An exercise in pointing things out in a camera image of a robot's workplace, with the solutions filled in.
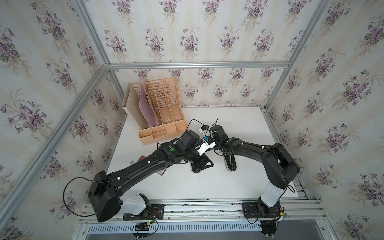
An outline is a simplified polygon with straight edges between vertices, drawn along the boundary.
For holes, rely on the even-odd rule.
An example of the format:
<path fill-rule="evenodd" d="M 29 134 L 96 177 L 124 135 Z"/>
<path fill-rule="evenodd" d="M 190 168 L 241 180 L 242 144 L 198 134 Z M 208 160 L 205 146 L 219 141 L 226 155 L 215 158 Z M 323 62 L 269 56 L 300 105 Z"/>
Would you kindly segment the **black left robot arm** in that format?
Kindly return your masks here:
<path fill-rule="evenodd" d="M 130 188 L 148 176 L 165 170 L 182 160 L 190 162 L 199 172 L 206 168 L 210 159 L 205 152 L 213 149 L 215 143 L 184 144 L 181 140 L 163 143 L 151 155 L 122 170 L 106 174 L 97 173 L 92 181 L 88 197 L 96 214 L 98 222 L 103 223 L 114 217 L 124 204 L 120 199 Z"/>

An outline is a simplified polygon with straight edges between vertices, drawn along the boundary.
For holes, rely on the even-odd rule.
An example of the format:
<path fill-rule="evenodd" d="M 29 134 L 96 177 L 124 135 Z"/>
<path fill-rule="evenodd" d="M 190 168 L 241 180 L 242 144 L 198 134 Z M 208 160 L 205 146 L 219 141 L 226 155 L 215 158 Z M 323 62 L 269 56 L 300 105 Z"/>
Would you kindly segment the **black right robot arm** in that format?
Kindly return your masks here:
<path fill-rule="evenodd" d="M 300 172 L 297 162 L 279 143 L 258 145 L 238 138 L 225 138 L 216 140 L 215 143 L 215 149 L 222 152 L 227 169 L 231 172 L 237 169 L 235 156 L 242 156 L 263 164 L 269 183 L 258 199 L 258 204 L 264 208 L 274 208 L 288 188 L 289 183 Z"/>

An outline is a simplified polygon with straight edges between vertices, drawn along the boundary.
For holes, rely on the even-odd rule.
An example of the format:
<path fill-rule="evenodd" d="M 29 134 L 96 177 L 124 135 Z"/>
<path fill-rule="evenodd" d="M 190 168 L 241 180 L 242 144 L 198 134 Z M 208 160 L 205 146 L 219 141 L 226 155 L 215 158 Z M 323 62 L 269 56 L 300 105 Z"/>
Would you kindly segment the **black canvas sneaker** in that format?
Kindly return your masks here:
<path fill-rule="evenodd" d="M 226 168 L 230 172 L 234 172 L 237 169 L 236 158 L 234 155 L 223 154 Z"/>
<path fill-rule="evenodd" d="M 191 170 L 194 174 L 199 174 L 202 171 L 201 164 L 191 163 Z"/>

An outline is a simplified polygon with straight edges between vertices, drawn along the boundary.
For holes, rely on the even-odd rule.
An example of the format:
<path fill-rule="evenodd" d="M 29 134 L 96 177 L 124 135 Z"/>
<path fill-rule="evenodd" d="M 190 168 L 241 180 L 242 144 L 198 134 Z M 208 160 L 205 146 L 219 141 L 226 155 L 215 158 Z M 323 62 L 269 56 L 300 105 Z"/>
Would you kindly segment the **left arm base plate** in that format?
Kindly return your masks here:
<path fill-rule="evenodd" d="M 164 218 L 164 210 L 164 204 L 151 204 L 150 206 L 144 204 L 143 206 L 127 206 L 121 209 L 124 221 L 150 220 L 154 218 L 162 220 Z"/>

